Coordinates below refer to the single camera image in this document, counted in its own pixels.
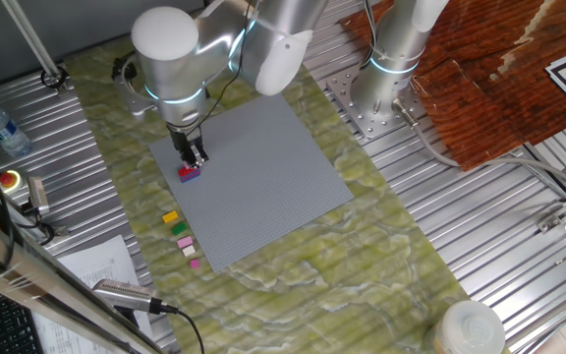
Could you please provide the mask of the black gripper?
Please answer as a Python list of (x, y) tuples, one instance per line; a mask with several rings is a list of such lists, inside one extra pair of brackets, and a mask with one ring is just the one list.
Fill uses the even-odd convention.
[(180, 154), (182, 161), (191, 164), (191, 149), (195, 157), (195, 166), (204, 166), (209, 160), (204, 150), (201, 128), (199, 125), (193, 127), (179, 127), (170, 123), (166, 124), (175, 150)]

